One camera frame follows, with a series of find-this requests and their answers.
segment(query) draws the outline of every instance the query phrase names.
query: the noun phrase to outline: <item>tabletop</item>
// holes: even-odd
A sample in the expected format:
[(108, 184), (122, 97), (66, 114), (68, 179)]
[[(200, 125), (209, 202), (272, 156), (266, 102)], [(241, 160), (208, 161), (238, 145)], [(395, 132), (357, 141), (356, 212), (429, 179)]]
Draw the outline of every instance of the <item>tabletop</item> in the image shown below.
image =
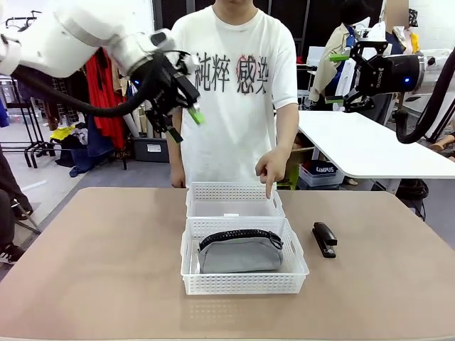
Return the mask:
[[(398, 199), (348, 191), (280, 196), (310, 268), (300, 294), (187, 296), (180, 275), (185, 190), (90, 188), (0, 283), (0, 336), (455, 336), (455, 253)], [(336, 259), (322, 257), (314, 222), (338, 237)]]
[(455, 163), (358, 113), (300, 112), (300, 130), (352, 178), (454, 179)]

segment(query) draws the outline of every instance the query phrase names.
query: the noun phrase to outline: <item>black stapler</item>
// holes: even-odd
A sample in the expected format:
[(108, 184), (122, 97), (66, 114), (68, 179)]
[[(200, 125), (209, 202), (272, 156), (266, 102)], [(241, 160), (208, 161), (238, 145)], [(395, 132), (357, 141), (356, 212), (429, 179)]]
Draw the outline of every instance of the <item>black stapler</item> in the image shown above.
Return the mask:
[(328, 226), (323, 222), (315, 222), (313, 234), (324, 258), (335, 258), (333, 247), (338, 245), (338, 240)]

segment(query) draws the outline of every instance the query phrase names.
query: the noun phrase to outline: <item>black hair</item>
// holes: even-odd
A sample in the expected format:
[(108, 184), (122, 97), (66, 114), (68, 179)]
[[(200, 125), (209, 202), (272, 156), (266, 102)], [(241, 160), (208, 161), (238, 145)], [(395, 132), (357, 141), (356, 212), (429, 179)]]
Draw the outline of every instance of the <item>black hair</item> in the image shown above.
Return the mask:
[(344, 0), (341, 4), (341, 22), (345, 25), (353, 25), (369, 17), (371, 12), (365, 0)]

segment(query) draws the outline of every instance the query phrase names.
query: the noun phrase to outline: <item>white t-shirt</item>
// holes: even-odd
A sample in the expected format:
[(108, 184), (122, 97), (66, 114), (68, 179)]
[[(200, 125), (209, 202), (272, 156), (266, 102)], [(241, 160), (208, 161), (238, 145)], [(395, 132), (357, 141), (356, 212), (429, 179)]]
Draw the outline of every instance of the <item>white t-shirt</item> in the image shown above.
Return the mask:
[(183, 113), (181, 153), (186, 182), (256, 182), (258, 160), (276, 146), (274, 112), (297, 102), (296, 48), (289, 30), (258, 11), (243, 25), (207, 7), (179, 19), (176, 48), (197, 55), (190, 81), (205, 123)]

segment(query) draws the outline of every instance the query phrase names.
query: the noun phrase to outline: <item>gray pouch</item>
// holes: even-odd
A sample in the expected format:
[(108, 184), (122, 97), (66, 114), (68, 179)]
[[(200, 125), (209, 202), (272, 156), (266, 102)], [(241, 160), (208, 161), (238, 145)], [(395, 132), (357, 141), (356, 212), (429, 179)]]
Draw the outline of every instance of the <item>gray pouch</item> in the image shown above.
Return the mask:
[(205, 238), (198, 257), (201, 274), (273, 271), (283, 264), (283, 243), (272, 232), (238, 229)]

